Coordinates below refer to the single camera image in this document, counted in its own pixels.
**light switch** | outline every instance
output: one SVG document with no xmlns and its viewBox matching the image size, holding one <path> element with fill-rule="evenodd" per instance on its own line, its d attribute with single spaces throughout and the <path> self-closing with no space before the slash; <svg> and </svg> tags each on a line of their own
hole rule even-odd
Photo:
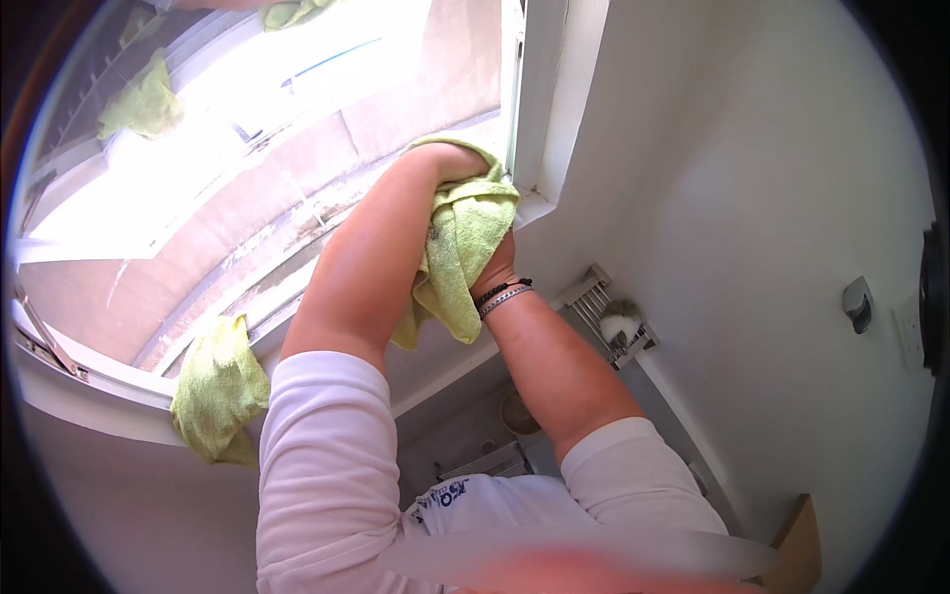
<svg viewBox="0 0 950 594">
<path fill-rule="evenodd" d="M 923 369 L 923 341 L 921 340 L 921 310 L 917 294 L 894 306 L 897 330 L 901 336 L 903 362 L 910 371 Z"/>
</svg>

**dish rack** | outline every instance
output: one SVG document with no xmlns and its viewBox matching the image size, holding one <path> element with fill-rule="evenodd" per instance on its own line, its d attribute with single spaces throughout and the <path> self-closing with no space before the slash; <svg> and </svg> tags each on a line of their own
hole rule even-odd
<svg viewBox="0 0 950 594">
<path fill-rule="evenodd" d="M 659 344 L 659 338 L 650 328 L 650 324 L 643 322 L 639 331 L 625 347 L 615 349 L 611 347 L 600 333 L 600 315 L 611 302 L 607 295 L 607 285 L 610 277 L 596 264 L 587 269 L 587 273 L 580 283 L 569 289 L 563 296 L 564 305 L 571 308 L 584 323 L 584 326 L 597 338 L 597 342 L 607 353 L 607 362 L 615 370 L 629 363 L 640 351 L 652 349 Z"/>
</svg>

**forearm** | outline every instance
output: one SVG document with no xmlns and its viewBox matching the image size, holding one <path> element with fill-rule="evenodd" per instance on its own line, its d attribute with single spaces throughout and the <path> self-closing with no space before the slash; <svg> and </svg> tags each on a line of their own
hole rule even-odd
<svg viewBox="0 0 950 594">
<path fill-rule="evenodd" d="M 558 462 L 592 431 L 644 416 L 604 358 L 537 293 L 514 296 L 484 321 Z"/>
<path fill-rule="evenodd" d="M 281 358 L 338 351 L 385 373 L 383 353 L 422 260 L 435 190 L 485 170 L 477 153 L 455 145 L 424 144 L 400 157 L 320 255 Z"/>
</svg>

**cleaning rag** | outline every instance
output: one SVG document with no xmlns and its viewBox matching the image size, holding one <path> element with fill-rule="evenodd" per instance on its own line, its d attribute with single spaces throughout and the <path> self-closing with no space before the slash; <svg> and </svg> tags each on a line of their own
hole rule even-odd
<svg viewBox="0 0 950 594">
<path fill-rule="evenodd" d="M 336 0 L 275 2 L 268 6 L 262 6 L 257 10 L 264 26 L 264 32 L 271 33 L 309 23 L 335 2 Z"/>
<path fill-rule="evenodd" d="M 468 293 L 498 249 L 515 219 L 521 196 L 502 182 L 502 163 L 475 144 L 456 138 L 431 137 L 419 144 L 452 143 L 470 148 L 488 163 L 488 173 L 440 185 L 432 201 L 426 251 L 412 282 L 412 299 L 392 334 L 392 342 L 414 350 L 419 327 L 435 316 L 459 341 L 471 344 L 482 321 Z"/>
<path fill-rule="evenodd" d="M 147 139 L 160 138 L 184 117 L 184 105 L 172 92 L 164 49 L 109 98 L 99 114 L 99 139 L 125 128 Z"/>
<path fill-rule="evenodd" d="M 267 408 L 271 382 L 247 339 L 244 315 L 220 316 L 195 338 L 181 365 L 172 422 L 206 464 L 257 468 L 257 448 L 244 425 Z"/>
</svg>

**dirty window glass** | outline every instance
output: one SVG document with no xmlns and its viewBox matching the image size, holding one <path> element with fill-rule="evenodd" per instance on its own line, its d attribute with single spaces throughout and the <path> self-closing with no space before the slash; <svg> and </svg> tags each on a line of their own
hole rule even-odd
<svg viewBox="0 0 950 594">
<path fill-rule="evenodd" d="M 505 153 L 501 0 L 342 0 L 271 31 L 163 4 L 107 5 L 65 68 L 17 241 L 44 321 L 121 363 L 174 376 L 204 320 L 293 303 L 410 141 Z M 180 2 L 202 4 L 228 2 Z"/>
</svg>

